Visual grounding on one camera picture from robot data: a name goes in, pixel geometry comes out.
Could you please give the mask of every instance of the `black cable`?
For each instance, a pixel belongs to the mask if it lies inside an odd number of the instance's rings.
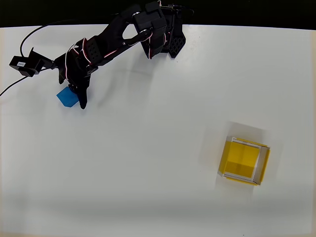
[[[62,23],[62,22],[68,22],[68,21],[75,21],[75,20],[78,20],[78,19],[67,19],[67,20],[61,20],[61,21],[55,21],[55,22],[52,22],[52,23],[49,23],[47,25],[44,25],[44,26],[40,26],[38,28],[36,28],[35,30],[33,30],[32,32],[30,32],[21,42],[21,45],[20,45],[20,53],[21,53],[21,56],[24,57],[23,55],[23,52],[22,52],[22,47],[23,47],[23,44],[24,42],[26,41],[26,39],[28,37],[30,37],[33,33],[35,33],[36,31],[39,31],[40,29],[46,27],[46,26],[51,26],[51,25],[55,25],[55,24],[58,24],[58,23]]]
[[[173,7],[174,8],[179,8],[179,9],[186,9],[186,10],[190,10],[191,12],[192,12],[192,15],[191,15],[191,17],[194,15],[194,10],[192,9],[192,8],[189,8],[189,7],[187,7],[187,6],[182,6],[182,5],[173,5]]]
[[[16,82],[12,83],[10,86],[8,86],[8,87],[0,94],[0,96],[2,96],[10,87],[14,86],[16,83],[18,83],[18,82],[24,80],[25,78],[28,78],[28,76],[23,77],[23,78],[17,80]]]

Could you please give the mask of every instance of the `yellow box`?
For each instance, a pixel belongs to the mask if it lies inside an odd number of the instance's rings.
[[[235,137],[227,137],[218,174],[227,179],[260,185],[270,147]]]

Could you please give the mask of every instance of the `label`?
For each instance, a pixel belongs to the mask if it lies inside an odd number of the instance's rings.
[[[24,67],[24,66],[25,66],[25,63],[23,63],[23,62],[18,62],[17,66],[19,66],[19,67]]]

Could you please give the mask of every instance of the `black background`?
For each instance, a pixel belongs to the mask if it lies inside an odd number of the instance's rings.
[[[0,0],[0,27],[45,25],[73,19],[67,24],[106,24],[133,3],[144,5],[151,0]],[[174,0],[189,6],[186,24],[263,26],[316,29],[316,0]]]

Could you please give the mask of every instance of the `white table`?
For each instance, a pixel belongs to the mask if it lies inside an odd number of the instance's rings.
[[[33,27],[2,29],[2,89]],[[24,46],[51,59],[104,26],[53,26]],[[4,232],[209,237],[311,233],[311,32],[184,26],[175,60],[141,45],[93,73],[85,110],[64,107],[58,71],[1,104]],[[128,27],[126,37],[135,33]],[[271,146],[260,187],[217,175],[227,135]]]

